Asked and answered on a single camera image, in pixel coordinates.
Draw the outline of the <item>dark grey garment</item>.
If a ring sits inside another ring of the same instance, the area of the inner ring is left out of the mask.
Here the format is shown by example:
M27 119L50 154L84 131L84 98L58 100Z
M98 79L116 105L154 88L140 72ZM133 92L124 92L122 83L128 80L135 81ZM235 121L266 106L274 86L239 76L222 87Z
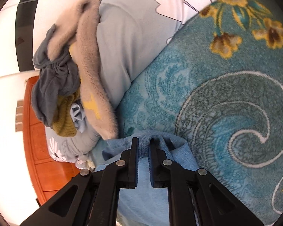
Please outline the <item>dark grey garment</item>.
M47 46L54 31L55 25L52 25L32 59L34 67L40 70L32 90L32 108L38 120L47 127L52 127L58 97L74 94L80 87L78 67L70 56L68 46L62 48L57 59L48 57Z

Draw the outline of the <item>white black sliding wardrobe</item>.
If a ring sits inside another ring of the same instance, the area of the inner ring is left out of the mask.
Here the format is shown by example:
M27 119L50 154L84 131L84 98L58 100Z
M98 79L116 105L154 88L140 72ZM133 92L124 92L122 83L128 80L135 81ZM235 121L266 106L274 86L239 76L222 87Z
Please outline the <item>white black sliding wardrobe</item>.
M0 77L34 70L46 31L74 0L7 0L0 11Z

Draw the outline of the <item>wall switch panel row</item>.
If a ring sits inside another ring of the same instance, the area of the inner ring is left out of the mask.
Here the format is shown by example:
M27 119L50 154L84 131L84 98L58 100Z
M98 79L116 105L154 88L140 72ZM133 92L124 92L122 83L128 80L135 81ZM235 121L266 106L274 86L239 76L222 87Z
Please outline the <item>wall switch panel row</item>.
M24 100L18 100L16 106L15 115L15 132L23 131L23 112L24 112Z

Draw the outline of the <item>teal floral blanket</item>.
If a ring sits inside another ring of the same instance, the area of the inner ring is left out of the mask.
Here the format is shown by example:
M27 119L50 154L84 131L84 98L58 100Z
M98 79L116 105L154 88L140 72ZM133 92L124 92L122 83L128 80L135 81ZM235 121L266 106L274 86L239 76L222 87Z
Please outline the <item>teal floral blanket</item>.
M120 140L100 141L98 168L141 130L184 139L195 162L264 225L283 213L283 12L275 0L217 0L176 33L117 109Z

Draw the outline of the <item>orange wooden headboard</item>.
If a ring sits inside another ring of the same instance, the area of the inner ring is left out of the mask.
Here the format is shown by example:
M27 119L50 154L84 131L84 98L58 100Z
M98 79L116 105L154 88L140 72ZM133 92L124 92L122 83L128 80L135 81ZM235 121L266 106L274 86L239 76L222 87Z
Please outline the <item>orange wooden headboard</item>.
M23 144L26 164L37 195L37 202L43 205L75 177L79 170L73 163L58 162L49 155L45 126L37 119L31 106L32 89L38 78L38 76L29 78L25 88Z

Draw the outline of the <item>mustard yellow knit garment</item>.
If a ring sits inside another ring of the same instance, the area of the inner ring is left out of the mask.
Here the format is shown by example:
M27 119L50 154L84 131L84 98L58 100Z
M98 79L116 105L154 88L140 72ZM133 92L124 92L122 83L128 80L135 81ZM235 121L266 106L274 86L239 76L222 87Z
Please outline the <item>mustard yellow knit garment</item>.
M68 96L58 96L52 129L61 137L74 137L77 129L70 116L70 108L80 97L80 89Z

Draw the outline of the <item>grey floral duvet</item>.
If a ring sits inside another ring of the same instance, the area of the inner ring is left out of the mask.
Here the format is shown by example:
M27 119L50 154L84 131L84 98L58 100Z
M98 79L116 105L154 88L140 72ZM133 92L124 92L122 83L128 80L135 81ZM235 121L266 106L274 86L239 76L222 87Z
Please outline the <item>grey floral duvet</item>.
M96 39L100 79L113 111L131 83L192 17L217 0L100 0ZM87 166L89 152L102 138L89 124L74 137L48 140L49 155L59 162Z

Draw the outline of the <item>pale blue crumpled garment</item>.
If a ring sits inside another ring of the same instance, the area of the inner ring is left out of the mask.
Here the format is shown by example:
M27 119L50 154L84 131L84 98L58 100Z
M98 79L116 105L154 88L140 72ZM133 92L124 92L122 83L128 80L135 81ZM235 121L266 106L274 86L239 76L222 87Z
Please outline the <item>pale blue crumpled garment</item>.
M70 116L77 131L83 133L87 127L85 111L81 104L73 103L70 107Z

